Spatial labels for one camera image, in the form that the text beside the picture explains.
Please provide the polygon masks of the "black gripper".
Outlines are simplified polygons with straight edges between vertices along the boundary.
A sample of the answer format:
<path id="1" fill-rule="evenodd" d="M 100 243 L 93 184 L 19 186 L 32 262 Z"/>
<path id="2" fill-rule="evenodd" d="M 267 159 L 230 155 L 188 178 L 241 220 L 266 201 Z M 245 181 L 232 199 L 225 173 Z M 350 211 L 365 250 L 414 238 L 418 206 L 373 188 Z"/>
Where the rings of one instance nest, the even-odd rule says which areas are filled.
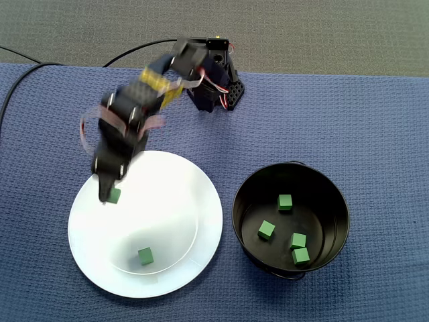
<path id="1" fill-rule="evenodd" d="M 148 116 L 143 116 L 137 127 L 131 127 L 125 136 L 103 118 L 98 120 L 100 140 L 95 150 L 91 171 L 99 180 L 99 201 L 116 203 L 116 194 L 112 192 L 115 180 L 121 180 L 127 173 L 131 160 L 145 150 L 148 130 L 141 132 Z"/>

